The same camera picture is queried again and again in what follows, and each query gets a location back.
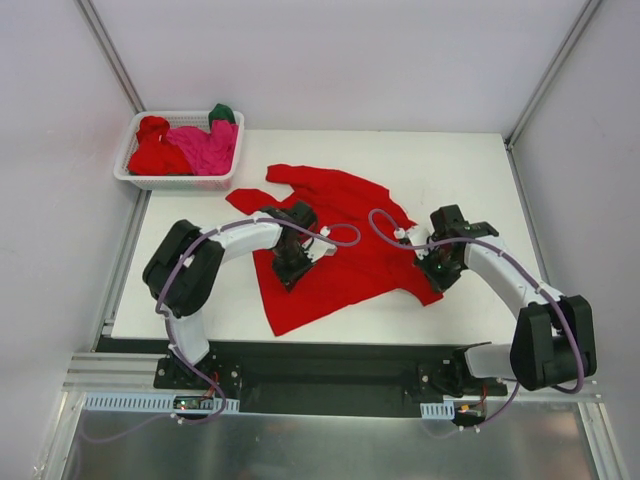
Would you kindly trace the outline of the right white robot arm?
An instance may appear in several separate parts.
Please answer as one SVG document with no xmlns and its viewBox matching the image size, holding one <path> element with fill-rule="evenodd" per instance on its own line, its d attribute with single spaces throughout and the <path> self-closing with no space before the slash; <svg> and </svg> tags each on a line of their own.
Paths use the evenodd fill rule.
<svg viewBox="0 0 640 480">
<path fill-rule="evenodd" d="M 449 373 L 452 388 L 470 395 L 486 378 L 514 380 L 528 391 L 552 388 L 576 394 L 597 370 L 590 303 L 537 279 L 509 251 L 486 221 L 471 223 L 456 205 L 430 216 L 430 228 L 406 233 L 415 265 L 437 293 L 449 290 L 470 271 L 483 280 L 514 316 L 508 344 L 462 348 Z"/>
</svg>

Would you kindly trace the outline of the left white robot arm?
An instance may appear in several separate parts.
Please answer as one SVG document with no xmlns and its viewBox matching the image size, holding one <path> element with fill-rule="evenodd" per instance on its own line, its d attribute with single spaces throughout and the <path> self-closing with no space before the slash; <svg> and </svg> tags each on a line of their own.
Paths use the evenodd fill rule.
<svg viewBox="0 0 640 480">
<path fill-rule="evenodd" d="M 146 265 L 142 279 L 165 317 L 170 345 L 181 361 L 177 377 L 192 389 L 205 386 L 212 366 L 201 309 L 207 303 L 223 263 L 270 251 L 268 264 L 287 292 L 315 260 L 302 239 L 317 226 L 312 208 L 298 202 L 287 209 L 265 207 L 241 220 L 203 231 L 187 220 L 176 222 Z"/>
</svg>

